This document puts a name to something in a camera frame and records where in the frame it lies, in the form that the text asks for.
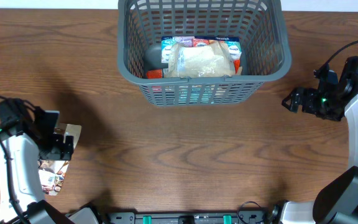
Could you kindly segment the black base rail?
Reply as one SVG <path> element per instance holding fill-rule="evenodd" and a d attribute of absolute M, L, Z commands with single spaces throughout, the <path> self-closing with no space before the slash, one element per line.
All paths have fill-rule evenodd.
<path fill-rule="evenodd" d="M 112 224 L 263 224 L 268 223 L 265 210 L 209 213 L 134 213 L 107 214 Z"/>

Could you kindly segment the grey plastic basket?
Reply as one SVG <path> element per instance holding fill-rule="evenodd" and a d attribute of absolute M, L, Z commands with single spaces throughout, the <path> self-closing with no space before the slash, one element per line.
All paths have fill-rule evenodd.
<path fill-rule="evenodd" d="M 178 104 L 179 86 L 214 85 L 207 104 L 235 104 L 263 83 L 282 78 L 291 67 L 291 52 L 280 1 L 270 0 L 119 0 L 117 66 L 156 106 Z M 242 73 L 233 77 L 148 79 L 161 62 L 164 36 L 237 37 Z M 153 92 L 161 86 L 162 92 Z"/>

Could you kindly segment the Pantree snack pouch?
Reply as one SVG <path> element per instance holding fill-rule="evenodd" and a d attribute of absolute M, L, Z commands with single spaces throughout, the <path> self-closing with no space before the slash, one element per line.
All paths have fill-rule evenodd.
<path fill-rule="evenodd" d="M 80 138 L 81 125 L 60 123 L 55 128 L 55 134 L 73 136 L 73 148 L 75 148 Z M 69 163 L 69 161 L 38 161 L 40 183 L 44 194 L 56 196 L 61 191 Z"/>

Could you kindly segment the teal wipes packet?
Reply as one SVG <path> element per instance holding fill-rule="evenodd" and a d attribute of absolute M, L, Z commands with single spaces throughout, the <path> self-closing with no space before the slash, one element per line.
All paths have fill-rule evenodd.
<path fill-rule="evenodd" d="M 179 86 L 178 104 L 207 104 L 213 95 L 214 85 Z"/>

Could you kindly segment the white snack pouch back side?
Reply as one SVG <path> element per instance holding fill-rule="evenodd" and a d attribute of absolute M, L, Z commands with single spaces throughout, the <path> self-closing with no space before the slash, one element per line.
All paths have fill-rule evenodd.
<path fill-rule="evenodd" d="M 174 44 L 168 59 L 165 78 L 205 78 L 233 76 L 234 60 L 227 44 L 215 42 L 202 47 Z"/>

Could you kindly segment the Kleenex tissue multipack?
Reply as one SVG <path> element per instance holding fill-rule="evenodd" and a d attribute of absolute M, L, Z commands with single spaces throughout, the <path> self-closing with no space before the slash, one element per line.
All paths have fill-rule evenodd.
<path fill-rule="evenodd" d="M 242 49 L 237 37 L 213 37 L 213 36 L 164 36 L 161 38 L 161 62 L 168 63 L 172 47 L 175 44 L 183 44 L 185 47 L 202 47 L 213 42 L 222 42 L 228 46 L 233 60 L 239 60 Z"/>

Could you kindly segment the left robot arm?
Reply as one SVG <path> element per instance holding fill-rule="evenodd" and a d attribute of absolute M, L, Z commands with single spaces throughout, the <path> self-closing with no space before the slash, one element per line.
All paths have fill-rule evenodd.
<path fill-rule="evenodd" d="M 59 116 L 19 98 L 0 102 L 0 223 L 102 223 L 92 205 L 64 214 L 45 200 L 61 190 L 81 134 Z"/>

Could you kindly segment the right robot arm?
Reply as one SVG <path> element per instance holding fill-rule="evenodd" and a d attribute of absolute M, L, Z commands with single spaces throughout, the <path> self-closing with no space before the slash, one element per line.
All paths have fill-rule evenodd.
<path fill-rule="evenodd" d="M 314 71 L 317 88 L 295 88 L 282 105 L 289 111 L 330 121 L 346 119 L 349 130 L 348 169 L 310 202 L 276 205 L 271 223 L 358 223 L 358 56 L 349 57 L 337 76 L 328 65 Z"/>

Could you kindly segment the orange cracker box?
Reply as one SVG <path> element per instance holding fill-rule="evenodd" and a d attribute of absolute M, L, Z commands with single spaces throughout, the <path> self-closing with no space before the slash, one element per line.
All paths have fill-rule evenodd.
<path fill-rule="evenodd" d="M 241 62 L 240 60 L 234 61 L 234 68 L 235 68 L 236 75 L 240 75 L 242 73 L 242 67 L 240 66 L 240 62 Z M 168 74 L 169 74 L 168 68 L 163 68 L 163 69 L 159 69 L 159 70 L 149 70 L 146 73 L 146 77 L 148 79 L 161 79 L 161 78 L 166 78 Z M 162 87 L 161 86 L 153 86 L 152 91 L 153 92 L 162 92 Z"/>

